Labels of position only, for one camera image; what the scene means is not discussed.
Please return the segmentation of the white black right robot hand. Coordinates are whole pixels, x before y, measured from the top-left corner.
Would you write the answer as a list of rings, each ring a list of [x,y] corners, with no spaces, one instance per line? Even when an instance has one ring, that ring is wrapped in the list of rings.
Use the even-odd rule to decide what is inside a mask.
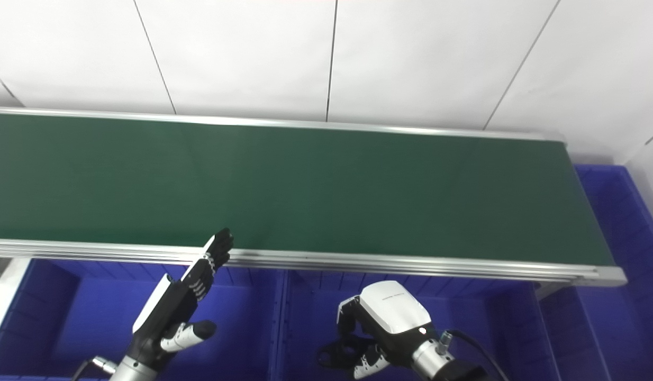
[[[352,333],[357,324],[374,344],[365,347],[354,362],[352,379],[366,378],[388,366],[412,369],[421,352],[439,340],[430,313],[396,280],[368,285],[339,304],[339,335]]]

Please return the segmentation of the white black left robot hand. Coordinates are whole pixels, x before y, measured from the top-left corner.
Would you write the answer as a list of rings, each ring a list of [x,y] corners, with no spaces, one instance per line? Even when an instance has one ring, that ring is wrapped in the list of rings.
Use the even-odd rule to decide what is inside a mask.
[[[191,318],[210,292],[217,271],[230,259],[233,245],[230,229],[222,229],[210,238],[181,278],[164,275],[133,325],[125,354],[130,366],[162,371],[177,352],[215,335],[215,323],[207,319],[191,322]]]

